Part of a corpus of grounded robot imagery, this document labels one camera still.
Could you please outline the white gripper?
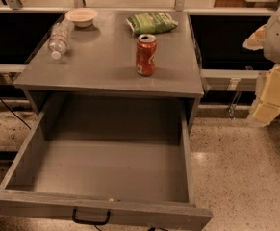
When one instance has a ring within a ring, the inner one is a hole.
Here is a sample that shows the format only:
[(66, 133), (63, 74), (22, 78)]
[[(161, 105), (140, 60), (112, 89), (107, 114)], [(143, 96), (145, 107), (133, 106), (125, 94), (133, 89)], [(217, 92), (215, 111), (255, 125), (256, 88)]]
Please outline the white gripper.
[(276, 65), (256, 82), (255, 95), (247, 122), (252, 127), (264, 127), (280, 115), (280, 6), (267, 25), (248, 37), (243, 48), (256, 51), (264, 48), (264, 56)]

